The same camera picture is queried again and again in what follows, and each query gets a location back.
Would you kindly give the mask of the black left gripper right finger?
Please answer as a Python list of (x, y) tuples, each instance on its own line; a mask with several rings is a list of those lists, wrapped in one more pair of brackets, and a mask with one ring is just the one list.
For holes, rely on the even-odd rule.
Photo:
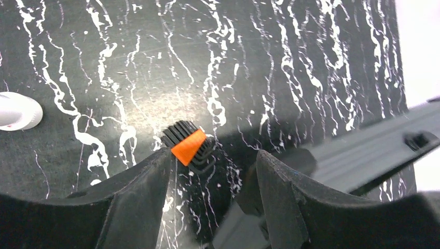
[(439, 248), (439, 193), (393, 202), (350, 195), (261, 150), (256, 170), (273, 248)]

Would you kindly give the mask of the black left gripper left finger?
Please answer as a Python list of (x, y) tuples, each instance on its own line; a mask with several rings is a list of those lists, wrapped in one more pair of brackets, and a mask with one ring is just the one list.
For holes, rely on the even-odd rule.
[(155, 248), (171, 164), (162, 148), (66, 198), (1, 195), (1, 248)]

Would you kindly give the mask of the black foam-lined poker case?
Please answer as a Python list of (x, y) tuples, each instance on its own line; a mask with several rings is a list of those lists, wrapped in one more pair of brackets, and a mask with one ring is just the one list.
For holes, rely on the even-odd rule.
[[(290, 150), (277, 159), (329, 188), (364, 198), (400, 170), (438, 148), (439, 99), (436, 98), (397, 117), (318, 146)], [(256, 161), (210, 248), (273, 248)]]

